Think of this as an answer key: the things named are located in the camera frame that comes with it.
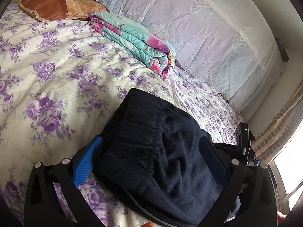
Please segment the person's right hand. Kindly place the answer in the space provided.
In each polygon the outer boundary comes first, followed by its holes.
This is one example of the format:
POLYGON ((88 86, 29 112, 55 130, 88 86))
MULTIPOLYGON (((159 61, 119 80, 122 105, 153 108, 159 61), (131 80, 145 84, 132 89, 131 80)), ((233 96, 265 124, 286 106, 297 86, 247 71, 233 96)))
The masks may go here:
POLYGON ((155 227, 155 224, 153 222, 147 222, 143 224, 141 227, 155 227))

